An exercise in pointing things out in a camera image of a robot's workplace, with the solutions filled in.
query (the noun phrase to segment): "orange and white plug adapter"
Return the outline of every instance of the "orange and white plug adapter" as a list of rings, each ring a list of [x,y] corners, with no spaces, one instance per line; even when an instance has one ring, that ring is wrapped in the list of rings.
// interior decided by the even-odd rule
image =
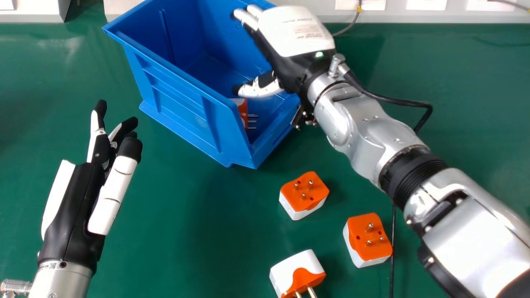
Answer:
[[[299,298],[305,291],[316,298],[313,288],[320,285],[325,277],[326,273],[312,249],[274,265],[269,275],[278,298]]]
[[[280,204],[293,221],[318,210],[330,191],[315,172],[307,172],[280,189]]]
[[[392,255],[392,245],[375,213],[350,217],[342,235],[357,268],[381,264]]]

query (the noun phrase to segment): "black ribbed joint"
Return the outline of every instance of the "black ribbed joint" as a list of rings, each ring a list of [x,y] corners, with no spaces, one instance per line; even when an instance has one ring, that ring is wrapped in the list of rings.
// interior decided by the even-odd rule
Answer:
[[[448,168],[443,160],[425,148],[415,148],[387,165],[379,178],[379,184],[394,204],[403,210],[418,187]]]

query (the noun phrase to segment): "gray cable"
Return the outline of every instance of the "gray cable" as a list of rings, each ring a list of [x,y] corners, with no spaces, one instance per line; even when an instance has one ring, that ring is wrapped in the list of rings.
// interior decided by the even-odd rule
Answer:
[[[361,6],[362,2],[363,2],[363,0],[359,0],[359,6]],[[339,32],[333,33],[333,37],[339,36],[339,35],[345,33],[346,31],[350,30],[351,27],[353,27],[355,25],[355,23],[357,23],[357,19],[359,18],[360,14],[361,14],[361,12],[357,10],[357,13],[355,14],[354,20],[346,28],[340,30]]]
[[[488,0],[488,2],[499,2],[499,3],[504,3],[504,4],[508,4],[508,5],[511,5],[511,6],[514,6],[516,8],[520,8],[522,10],[525,10],[525,11],[528,11],[530,12],[530,8],[526,7],[526,6],[522,6],[520,4],[517,4],[517,3],[513,3],[513,2],[510,2],[508,0]]]

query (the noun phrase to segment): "robotic hand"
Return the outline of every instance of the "robotic hand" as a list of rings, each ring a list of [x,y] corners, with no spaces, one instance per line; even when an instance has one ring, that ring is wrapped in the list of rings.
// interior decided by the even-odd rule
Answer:
[[[107,103],[100,100],[92,111],[86,163],[63,160],[59,167],[42,217],[33,283],[6,279],[0,285],[4,297],[86,297],[143,148],[134,132],[138,119],[120,123],[107,135],[106,112]]]
[[[420,261],[449,296],[530,297],[530,227],[389,117],[378,102],[384,97],[362,87],[316,16],[303,7],[250,5],[233,17],[273,69],[240,86],[239,96],[297,93],[293,125],[314,117],[353,169],[390,196],[421,237]]]

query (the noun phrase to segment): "blue plastic bin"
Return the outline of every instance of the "blue plastic bin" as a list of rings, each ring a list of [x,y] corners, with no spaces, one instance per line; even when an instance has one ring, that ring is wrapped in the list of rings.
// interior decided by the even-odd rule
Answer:
[[[235,84],[270,71],[236,8],[261,0],[147,0],[103,27],[123,45],[142,94],[140,110],[222,165],[256,169],[291,130],[299,98],[249,100],[248,135],[229,98]]]

